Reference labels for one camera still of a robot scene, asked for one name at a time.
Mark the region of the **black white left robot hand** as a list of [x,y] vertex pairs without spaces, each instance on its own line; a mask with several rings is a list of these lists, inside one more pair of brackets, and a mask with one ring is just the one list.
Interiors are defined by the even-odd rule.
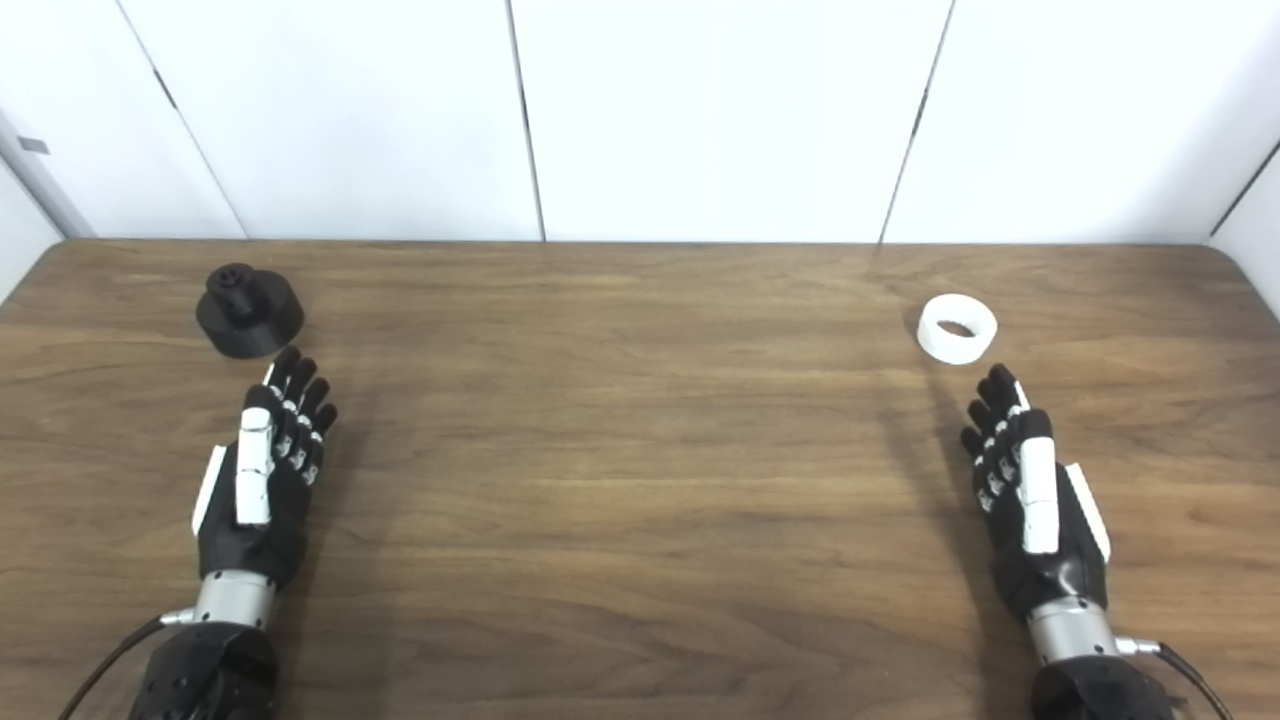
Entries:
[[201,578],[250,571],[278,588],[294,579],[338,416],[329,392],[315,360],[292,345],[247,389],[236,438],[212,447],[192,512]]

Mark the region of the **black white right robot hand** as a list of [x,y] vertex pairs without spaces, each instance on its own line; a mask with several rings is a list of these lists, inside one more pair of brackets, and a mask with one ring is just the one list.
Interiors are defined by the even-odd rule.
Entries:
[[1111,542],[1082,466],[1061,461],[1050,415],[1004,364],[975,391],[960,442],[998,597],[1016,616],[1062,598],[1107,607]]

